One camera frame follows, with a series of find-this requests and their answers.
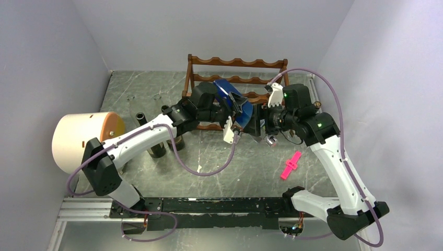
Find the blue square glass bottle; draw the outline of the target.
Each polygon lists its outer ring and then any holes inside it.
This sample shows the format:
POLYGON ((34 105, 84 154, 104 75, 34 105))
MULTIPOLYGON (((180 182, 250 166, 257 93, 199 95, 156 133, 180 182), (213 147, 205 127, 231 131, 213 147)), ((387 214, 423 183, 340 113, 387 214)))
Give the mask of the blue square glass bottle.
POLYGON ((250 122, 253 114, 252 103, 250 103, 248 98, 243 96, 243 94, 226 79, 215 80, 213 81, 213 84, 217 88, 217 101, 219 101, 221 104, 226 102, 234 114, 235 121, 242 128, 245 128, 250 122))

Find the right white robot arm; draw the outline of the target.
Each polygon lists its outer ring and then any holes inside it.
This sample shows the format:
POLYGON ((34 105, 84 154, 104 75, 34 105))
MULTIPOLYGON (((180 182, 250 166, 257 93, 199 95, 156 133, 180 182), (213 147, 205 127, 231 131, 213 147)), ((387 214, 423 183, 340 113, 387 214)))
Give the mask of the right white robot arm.
POLYGON ((259 135, 254 122, 264 123, 267 135, 292 130, 311 149, 323 165, 338 200, 314 195, 302 188, 285 193, 282 202, 287 216, 298 212, 310 214, 326 222, 331 233, 346 240, 371 224, 383 233, 380 218, 390 209, 386 202, 378 201, 366 188, 344 147, 344 133, 333 117, 320 112, 321 104, 311 100, 309 89, 303 84, 265 86, 270 92, 267 101, 254 109, 244 131, 259 135))

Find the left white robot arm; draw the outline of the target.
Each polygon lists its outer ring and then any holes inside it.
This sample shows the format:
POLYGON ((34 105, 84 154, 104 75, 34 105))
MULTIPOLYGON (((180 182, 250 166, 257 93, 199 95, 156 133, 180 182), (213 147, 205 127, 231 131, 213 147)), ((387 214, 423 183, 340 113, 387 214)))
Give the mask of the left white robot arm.
POLYGON ((143 214, 145 200, 138 190, 123 180, 118 169, 143 151, 167 140, 193 131, 201 122, 217 122, 224 130, 224 141, 236 146, 240 132, 251 119, 253 105, 231 83, 222 79, 201 82, 189 97, 162 109, 150 122, 113 139, 89 140, 84 150, 81 170, 98 196, 109 196, 136 218, 143 214))

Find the labelled green wine bottle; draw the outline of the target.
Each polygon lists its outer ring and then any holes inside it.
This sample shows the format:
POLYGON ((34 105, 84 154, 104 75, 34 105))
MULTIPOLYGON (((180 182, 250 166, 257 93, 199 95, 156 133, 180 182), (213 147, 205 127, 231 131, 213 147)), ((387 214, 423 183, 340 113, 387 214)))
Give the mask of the labelled green wine bottle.
POLYGON ((177 151, 185 148, 185 141, 182 135, 174 138, 174 144, 171 140, 167 140, 168 147, 173 151, 173 146, 176 147, 177 151))

